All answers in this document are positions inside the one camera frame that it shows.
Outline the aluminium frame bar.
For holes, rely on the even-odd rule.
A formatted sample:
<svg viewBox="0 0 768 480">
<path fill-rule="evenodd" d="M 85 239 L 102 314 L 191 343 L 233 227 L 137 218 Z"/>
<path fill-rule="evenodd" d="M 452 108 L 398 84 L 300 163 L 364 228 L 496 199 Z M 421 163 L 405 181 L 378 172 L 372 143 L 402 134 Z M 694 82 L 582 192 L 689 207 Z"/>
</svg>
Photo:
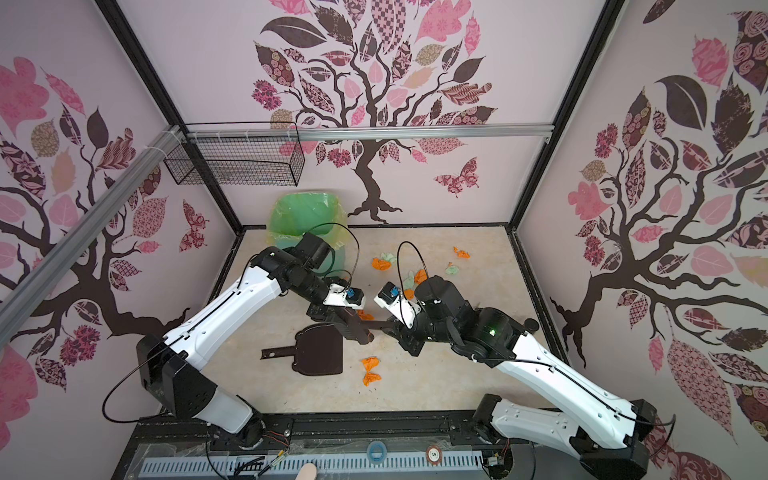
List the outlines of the aluminium frame bar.
<svg viewBox="0 0 768 480">
<path fill-rule="evenodd" d="M 225 140 L 288 140 L 288 141 L 345 141 L 383 139 L 426 139 L 426 138 L 496 138 L 496 137 L 543 137 L 549 138 L 554 126 L 543 123 L 498 123 L 480 125 L 438 125 L 438 126 L 395 126 L 395 127 L 350 127 L 350 128 L 299 128 L 272 129 L 253 124 L 250 129 L 234 129 L 235 124 L 200 124 L 193 130 L 186 126 L 189 141 Z"/>
<path fill-rule="evenodd" d="M 175 147 L 182 144 L 183 138 L 179 126 L 166 126 L 75 227 L 52 248 L 41 264 L 4 299 L 1 305 L 2 345 L 11 341 L 11 337 L 32 316 L 37 306 L 66 275 L 130 195 Z"/>
</svg>

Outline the aluminium frame bar back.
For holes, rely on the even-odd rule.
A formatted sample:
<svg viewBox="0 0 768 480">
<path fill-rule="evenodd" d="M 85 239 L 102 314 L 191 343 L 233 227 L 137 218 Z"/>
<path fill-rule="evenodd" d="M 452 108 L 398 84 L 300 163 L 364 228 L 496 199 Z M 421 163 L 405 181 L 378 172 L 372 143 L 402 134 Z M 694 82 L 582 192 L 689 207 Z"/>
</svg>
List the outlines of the aluminium frame bar back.
<svg viewBox="0 0 768 480">
<path fill-rule="evenodd" d="M 299 128 L 272 129 L 253 124 L 250 129 L 234 129 L 235 124 L 200 124 L 193 130 L 186 126 L 189 141 L 225 140 L 288 140 L 288 141 L 345 141 L 383 139 L 426 139 L 426 138 L 496 138 L 496 137 L 543 137 L 549 138 L 554 126 L 543 123 L 498 123 L 480 125 L 438 125 L 438 126 L 395 126 L 395 127 L 350 127 L 350 128 Z"/>
</svg>

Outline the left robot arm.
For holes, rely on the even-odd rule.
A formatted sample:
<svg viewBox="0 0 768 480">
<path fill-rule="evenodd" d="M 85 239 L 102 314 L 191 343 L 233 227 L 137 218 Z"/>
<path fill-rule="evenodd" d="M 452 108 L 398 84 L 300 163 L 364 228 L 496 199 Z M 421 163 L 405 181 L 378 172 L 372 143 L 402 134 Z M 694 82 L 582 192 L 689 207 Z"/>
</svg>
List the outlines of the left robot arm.
<svg viewBox="0 0 768 480">
<path fill-rule="evenodd" d="M 320 274 L 334 249 L 306 232 L 287 249 L 270 246 L 253 255 L 239 279 L 198 314 L 160 336 L 137 344 L 142 387 L 178 420 L 198 420 L 228 434 L 238 446 L 257 446 L 266 432 L 262 414 L 207 378 L 203 369 L 216 351 L 269 302 L 293 292 L 309 304 L 317 328 L 367 345 L 374 339 L 359 312 L 365 296 L 350 280 Z"/>
</svg>

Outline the light green bin liner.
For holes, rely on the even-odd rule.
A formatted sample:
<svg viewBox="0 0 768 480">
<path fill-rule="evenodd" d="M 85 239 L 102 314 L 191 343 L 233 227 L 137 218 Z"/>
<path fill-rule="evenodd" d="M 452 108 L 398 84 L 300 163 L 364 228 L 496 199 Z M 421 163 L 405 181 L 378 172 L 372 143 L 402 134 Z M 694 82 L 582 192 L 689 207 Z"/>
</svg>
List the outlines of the light green bin liner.
<svg viewBox="0 0 768 480">
<path fill-rule="evenodd" d="M 267 222 L 267 242 L 278 248 L 296 245 L 309 232 L 333 249 L 342 248 L 351 235 L 342 228 L 347 213 L 333 193 L 300 192 L 280 197 Z"/>
</svg>

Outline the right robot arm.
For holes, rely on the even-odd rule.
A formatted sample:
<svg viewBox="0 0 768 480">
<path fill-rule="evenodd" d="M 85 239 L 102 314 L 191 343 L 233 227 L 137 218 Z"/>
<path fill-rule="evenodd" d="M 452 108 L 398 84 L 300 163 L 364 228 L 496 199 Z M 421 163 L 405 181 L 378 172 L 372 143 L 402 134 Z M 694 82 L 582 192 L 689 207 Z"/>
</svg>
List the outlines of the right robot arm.
<svg viewBox="0 0 768 480">
<path fill-rule="evenodd" d="M 488 443 L 526 441 L 571 456 L 596 479 L 642 479 L 657 450 L 644 443 L 659 426 L 656 408 L 627 400 L 588 380 L 552 354 L 525 324 L 494 307 L 474 307 L 449 280 L 430 275 L 411 297 L 404 281 L 375 297 L 387 310 L 384 332 L 417 357 L 428 342 L 445 343 L 474 363 L 521 381 L 553 404 L 526 407 L 487 394 L 474 428 Z"/>
</svg>

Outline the aluminium frame bar left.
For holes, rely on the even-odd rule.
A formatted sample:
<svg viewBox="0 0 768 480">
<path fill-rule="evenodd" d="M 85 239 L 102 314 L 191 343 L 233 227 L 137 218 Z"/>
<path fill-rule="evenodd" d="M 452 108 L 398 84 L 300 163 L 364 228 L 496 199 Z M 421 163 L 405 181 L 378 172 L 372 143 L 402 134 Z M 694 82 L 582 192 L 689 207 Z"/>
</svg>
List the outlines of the aluminium frame bar left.
<svg viewBox="0 0 768 480">
<path fill-rule="evenodd" d="M 32 316 L 37 306 L 66 275 L 130 195 L 175 147 L 182 144 L 183 138 L 179 126 L 166 126 L 75 227 L 52 248 L 41 264 L 4 299 L 1 305 L 2 345 L 11 341 L 11 337 Z"/>
</svg>

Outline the green trash bin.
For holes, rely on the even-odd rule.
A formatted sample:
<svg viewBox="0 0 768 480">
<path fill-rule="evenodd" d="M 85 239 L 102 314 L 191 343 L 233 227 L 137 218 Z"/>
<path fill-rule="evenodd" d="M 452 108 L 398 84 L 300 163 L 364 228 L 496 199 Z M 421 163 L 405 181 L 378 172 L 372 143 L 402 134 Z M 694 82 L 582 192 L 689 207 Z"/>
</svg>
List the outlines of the green trash bin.
<svg viewBox="0 0 768 480">
<path fill-rule="evenodd" d="M 305 267 L 312 267 L 319 274 L 340 269 L 345 264 L 345 245 L 333 249 L 320 237 L 305 233 L 294 246 L 279 248 L 295 256 Z"/>
</svg>

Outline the dark brown dustpan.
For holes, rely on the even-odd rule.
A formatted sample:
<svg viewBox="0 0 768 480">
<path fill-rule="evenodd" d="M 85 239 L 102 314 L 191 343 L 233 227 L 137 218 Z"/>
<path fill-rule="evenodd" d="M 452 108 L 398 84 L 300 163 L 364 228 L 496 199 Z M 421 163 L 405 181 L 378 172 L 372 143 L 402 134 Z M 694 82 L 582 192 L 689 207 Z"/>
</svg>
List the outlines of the dark brown dustpan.
<svg viewBox="0 0 768 480">
<path fill-rule="evenodd" d="M 315 324 L 300 330 L 291 346 L 263 349 L 261 360 L 292 358 L 291 369 L 303 376 L 340 375 L 343 337 L 332 325 Z"/>
</svg>

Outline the dark brown hand brush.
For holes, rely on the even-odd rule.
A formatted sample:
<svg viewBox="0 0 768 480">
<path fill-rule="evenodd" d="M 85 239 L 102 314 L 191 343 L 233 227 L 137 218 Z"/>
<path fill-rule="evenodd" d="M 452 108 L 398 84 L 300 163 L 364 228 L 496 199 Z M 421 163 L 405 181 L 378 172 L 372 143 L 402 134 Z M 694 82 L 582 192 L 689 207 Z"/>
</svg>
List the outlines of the dark brown hand brush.
<svg viewBox="0 0 768 480">
<path fill-rule="evenodd" d="M 399 331 L 403 324 L 399 321 L 362 321 L 361 326 L 368 330 Z"/>
</svg>

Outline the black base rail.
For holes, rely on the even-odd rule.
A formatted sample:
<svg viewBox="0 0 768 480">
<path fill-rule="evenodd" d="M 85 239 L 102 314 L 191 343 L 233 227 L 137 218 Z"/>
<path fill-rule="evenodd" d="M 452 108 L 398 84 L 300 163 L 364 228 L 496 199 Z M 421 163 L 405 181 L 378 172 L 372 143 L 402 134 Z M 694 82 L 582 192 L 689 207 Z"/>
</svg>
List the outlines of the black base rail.
<svg viewBox="0 0 768 480">
<path fill-rule="evenodd" d="M 132 434 L 113 474 L 116 479 L 131 479 L 139 464 L 154 457 L 199 457 L 273 455 L 280 461 L 294 454 L 365 453 L 372 461 L 395 452 L 424 452 L 435 464 L 447 452 L 472 451 L 483 457 L 482 472 L 346 474 L 320 478 L 382 478 L 405 474 L 477 474 L 482 479 L 504 479 L 517 464 L 531 476 L 542 472 L 535 446 L 526 441 L 499 440 L 488 443 L 474 428 L 475 410 L 294 413 L 265 416 L 266 432 L 261 442 L 242 448 L 228 435 L 197 421 L 177 421 L 169 417 L 139 424 Z"/>
</svg>

